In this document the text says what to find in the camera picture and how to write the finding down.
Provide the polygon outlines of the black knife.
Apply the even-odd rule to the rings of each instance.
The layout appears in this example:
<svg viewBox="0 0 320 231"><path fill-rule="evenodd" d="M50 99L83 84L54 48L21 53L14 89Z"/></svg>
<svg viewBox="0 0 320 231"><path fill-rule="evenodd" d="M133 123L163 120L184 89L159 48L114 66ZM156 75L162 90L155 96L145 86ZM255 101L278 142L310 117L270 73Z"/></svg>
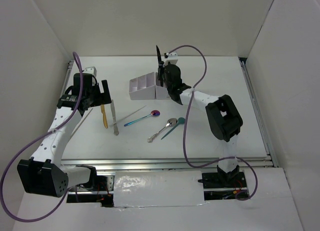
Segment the black knife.
<svg viewBox="0 0 320 231"><path fill-rule="evenodd" d="M164 69L164 62L162 61L162 55L158 45L156 45L156 55L157 55L157 62L158 62L157 80L159 81L160 86L163 87L165 69Z"/></svg>

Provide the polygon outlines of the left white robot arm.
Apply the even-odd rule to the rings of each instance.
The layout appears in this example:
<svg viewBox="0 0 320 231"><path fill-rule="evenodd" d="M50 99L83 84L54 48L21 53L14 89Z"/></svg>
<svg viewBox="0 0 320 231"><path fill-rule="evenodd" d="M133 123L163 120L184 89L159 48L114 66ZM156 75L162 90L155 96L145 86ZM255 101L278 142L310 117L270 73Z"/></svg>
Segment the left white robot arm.
<svg viewBox="0 0 320 231"><path fill-rule="evenodd" d="M73 76L57 103L54 120L37 150L28 160L22 159L17 171L25 192L60 198L67 189L83 186L97 188L97 170L88 165L62 167L61 161L72 133L89 108L112 102L107 80L98 83L95 67Z"/></svg>

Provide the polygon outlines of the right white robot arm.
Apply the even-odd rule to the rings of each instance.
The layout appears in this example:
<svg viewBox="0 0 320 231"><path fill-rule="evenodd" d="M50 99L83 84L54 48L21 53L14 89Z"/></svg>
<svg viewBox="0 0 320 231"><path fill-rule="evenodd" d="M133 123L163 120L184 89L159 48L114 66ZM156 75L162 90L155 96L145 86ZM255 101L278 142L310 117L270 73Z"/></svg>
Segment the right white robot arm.
<svg viewBox="0 0 320 231"><path fill-rule="evenodd" d="M221 158L217 164L220 185L230 187L239 173L237 140L243 120L229 95L213 96L195 91L183 83L180 68L169 61L158 62L158 80L165 85L170 98L180 104L195 107L207 115L214 137L221 141Z"/></svg>

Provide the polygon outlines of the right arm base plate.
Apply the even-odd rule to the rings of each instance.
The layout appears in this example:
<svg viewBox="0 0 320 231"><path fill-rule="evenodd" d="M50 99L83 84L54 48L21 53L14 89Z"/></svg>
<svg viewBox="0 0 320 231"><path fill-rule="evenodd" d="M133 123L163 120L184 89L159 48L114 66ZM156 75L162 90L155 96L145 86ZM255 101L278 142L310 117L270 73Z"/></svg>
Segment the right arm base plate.
<svg viewBox="0 0 320 231"><path fill-rule="evenodd" d="M242 171L229 181L220 177L218 172L202 173L198 182L203 185L204 189L242 189L247 187L245 174Z"/></svg>

